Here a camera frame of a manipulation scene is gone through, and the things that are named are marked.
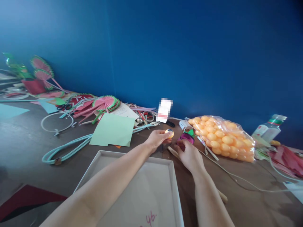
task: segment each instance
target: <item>paper fan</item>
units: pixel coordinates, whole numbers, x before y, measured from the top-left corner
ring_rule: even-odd
[[[43,69],[45,70],[46,72],[48,72],[51,77],[54,77],[54,72],[53,70],[51,69],[50,65],[44,60],[42,59],[41,57],[35,55],[32,59],[31,59],[31,64],[34,68],[37,68],[37,69]]]
[[[65,90],[63,90],[63,88],[57,83],[57,81],[54,78],[53,70],[51,69],[50,65],[43,58],[35,55],[31,59],[31,64],[35,69],[42,69],[42,70],[46,71],[51,76],[52,80],[55,82],[55,84],[58,87],[56,87],[55,85],[54,86],[56,88],[60,89],[61,91],[64,91],[65,93],[68,93]]]
[[[90,98],[95,98],[96,96],[94,96],[93,94],[84,94],[84,93],[80,93],[80,94],[76,94],[72,97],[72,99],[70,100],[70,104],[72,104],[72,106],[75,106],[80,100],[83,99],[90,99]],[[93,103],[93,101],[87,101],[82,103],[80,106],[78,106],[76,108],[77,111],[81,111],[83,109],[85,109],[86,107],[88,107],[89,105],[91,105]]]
[[[109,113],[120,106],[120,101],[114,96],[101,96],[93,102],[92,106],[98,106],[97,111],[101,113]]]
[[[52,90],[54,87],[51,83],[47,82],[48,79],[51,78],[51,75],[43,69],[35,69],[34,75],[37,79],[42,80],[44,87],[47,90]]]
[[[84,119],[82,119],[79,123],[81,123],[83,120],[88,118],[89,116],[93,115],[95,111],[99,111],[100,113],[104,112],[111,112],[115,109],[117,109],[120,106],[120,100],[115,98],[114,96],[101,96],[97,98],[93,103],[92,107],[82,111],[81,113],[77,113],[74,115],[74,118],[77,118],[81,115],[84,115],[88,112],[90,112]]]

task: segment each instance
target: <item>bag of orange balls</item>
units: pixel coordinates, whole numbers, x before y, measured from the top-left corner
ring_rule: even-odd
[[[241,161],[254,161],[255,141],[239,124],[218,116],[195,117],[188,123],[213,153]]]

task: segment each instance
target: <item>right hand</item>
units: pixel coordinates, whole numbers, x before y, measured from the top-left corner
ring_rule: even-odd
[[[182,163],[192,174],[200,169],[205,170],[202,155],[189,141],[185,139],[178,141],[174,149],[178,152]]]

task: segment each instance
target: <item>white tray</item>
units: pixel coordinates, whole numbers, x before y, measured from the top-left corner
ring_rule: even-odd
[[[123,155],[98,151],[76,190],[98,171]],[[173,161],[148,158],[97,226],[183,227]]]

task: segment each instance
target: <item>teal rope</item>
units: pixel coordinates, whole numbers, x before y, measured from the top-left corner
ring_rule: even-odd
[[[81,140],[85,140],[83,143],[81,143],[79,146],[77,146],[74,150],[72,150],[71,152],[69,152],[68,154],[64,155],[62,158],[61,158],[61,161],[65,161],[66,159],[69,159],[71,156],[73,156],[75,153],[77,153],[79,150],[81,150],[85,145],[87,145],[90,140],[92,138],[92,134],[89,134],[87,136],[83,136],[83,137],[80,137],[78,139],[75,139],[65,145],[62,145],[60,147],[57,147],[51,151],[49,151],[47,154],[45,154],[42,158],[42,162],[44,163],[47,163],[47,164],[54,164],[55,163],[55,160],[51,160],[52,157],[57,154],[59,151],[61,151],[62,149],[74,144],[74,143],[77,143]]]

